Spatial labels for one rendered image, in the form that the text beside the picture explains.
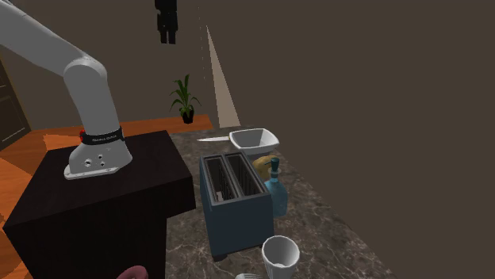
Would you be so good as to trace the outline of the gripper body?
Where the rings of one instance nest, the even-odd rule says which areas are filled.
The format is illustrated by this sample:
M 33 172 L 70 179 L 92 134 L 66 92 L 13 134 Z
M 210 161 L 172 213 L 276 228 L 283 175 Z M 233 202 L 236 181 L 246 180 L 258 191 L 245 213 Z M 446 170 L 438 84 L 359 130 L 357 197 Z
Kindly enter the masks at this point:
M 178 30 L 178 0 L 154 0 L 157 13 L 158 30 Z

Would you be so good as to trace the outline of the green plant in black pot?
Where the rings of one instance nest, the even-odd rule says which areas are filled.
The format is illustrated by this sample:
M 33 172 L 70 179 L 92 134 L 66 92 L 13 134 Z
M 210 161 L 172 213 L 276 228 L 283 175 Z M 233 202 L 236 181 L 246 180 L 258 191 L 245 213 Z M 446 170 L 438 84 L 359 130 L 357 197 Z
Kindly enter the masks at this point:
M 178 97 L 173 100 L 170 109 L 173 109 L 176 104 L 180 104 L 179 113 L 185 124 L 192 124 L 194 122 L 195 108 L 192 105 L 192 101 L 196 101 L 199 105 L 201 102 L 193 97 L 188 90 L 190 75 L 185 75 L 184 80 L 174 80 L 174 83 L 178 85 L 178 89 L 170 93 L 170 95 L 177 94 Z

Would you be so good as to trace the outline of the white square bowl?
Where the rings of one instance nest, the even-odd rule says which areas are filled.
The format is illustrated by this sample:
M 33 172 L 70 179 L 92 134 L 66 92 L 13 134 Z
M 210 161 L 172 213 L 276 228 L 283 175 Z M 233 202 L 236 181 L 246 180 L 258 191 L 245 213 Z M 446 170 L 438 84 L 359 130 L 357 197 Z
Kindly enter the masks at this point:
M 234 147 L 246 155 L 269 153 L 280 144 L 278 138 L 266 128 L 250 128 L 230 132 L 229 138 Z

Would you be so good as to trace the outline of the dark robot stand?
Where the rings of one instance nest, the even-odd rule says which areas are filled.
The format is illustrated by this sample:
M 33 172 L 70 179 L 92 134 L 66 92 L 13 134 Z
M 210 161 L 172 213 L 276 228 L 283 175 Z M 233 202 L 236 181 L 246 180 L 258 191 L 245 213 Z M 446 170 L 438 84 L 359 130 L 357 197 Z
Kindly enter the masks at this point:
M 33 279 L 165 279 L 167 218 L 195 209 L 193 178 L 165 131 L 126 139 L 132 161 L 67 180 L 69 147 L 49 151 L 3 230 Z

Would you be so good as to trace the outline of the dark brown door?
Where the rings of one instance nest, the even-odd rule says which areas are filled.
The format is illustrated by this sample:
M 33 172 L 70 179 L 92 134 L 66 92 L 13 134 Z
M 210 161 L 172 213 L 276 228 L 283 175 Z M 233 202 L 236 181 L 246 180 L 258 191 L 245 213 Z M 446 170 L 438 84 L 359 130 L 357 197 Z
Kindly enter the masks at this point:
M 0 151 L 29 132 L 29 122 L 0 59 Z

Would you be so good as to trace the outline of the blue soap dispenser bottle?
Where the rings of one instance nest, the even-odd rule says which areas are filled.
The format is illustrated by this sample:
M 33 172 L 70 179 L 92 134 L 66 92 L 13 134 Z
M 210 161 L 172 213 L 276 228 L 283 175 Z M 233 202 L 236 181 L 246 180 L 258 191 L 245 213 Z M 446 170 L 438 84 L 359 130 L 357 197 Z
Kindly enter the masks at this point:
M 284 185 L 278 180 L 280 174 L 279 158 L 271 158 L 269 164 L 271 165 L 269 168 L 270 179 L 265 181 L 265 186 L 271 194 L 273 217 L 278 218 L 287 213 L 288 193 Z

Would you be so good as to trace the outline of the dark blue toaster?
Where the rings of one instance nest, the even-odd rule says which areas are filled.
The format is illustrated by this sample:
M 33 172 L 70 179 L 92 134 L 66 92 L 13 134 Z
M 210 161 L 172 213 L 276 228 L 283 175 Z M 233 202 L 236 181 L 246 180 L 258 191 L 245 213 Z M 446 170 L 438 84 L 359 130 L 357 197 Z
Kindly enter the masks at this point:
M 274 235 L 271 194 L 244 152 L 204 155 L 199 169 L 201 202 L 215 262 L 231 253 L 261 247 Z

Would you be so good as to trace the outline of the pink rounded object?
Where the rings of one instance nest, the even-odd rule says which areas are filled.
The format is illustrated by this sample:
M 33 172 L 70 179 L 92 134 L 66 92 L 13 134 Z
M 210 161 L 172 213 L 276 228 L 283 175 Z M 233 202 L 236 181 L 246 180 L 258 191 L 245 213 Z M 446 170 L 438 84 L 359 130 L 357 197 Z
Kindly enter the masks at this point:
M 132 266 L 123 271 L 116 279 L 148 279 L 148 271 L 143 266 Z

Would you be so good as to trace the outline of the white cup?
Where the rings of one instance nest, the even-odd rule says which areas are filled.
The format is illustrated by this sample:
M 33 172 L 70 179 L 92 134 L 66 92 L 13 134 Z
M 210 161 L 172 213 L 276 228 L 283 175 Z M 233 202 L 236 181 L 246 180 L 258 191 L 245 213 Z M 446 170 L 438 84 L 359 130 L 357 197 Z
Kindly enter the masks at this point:
M 269 279 L 291 279 L 300 259 L 300 250 L 292 239 L 274 235 L 263 243 L 262 257 Z

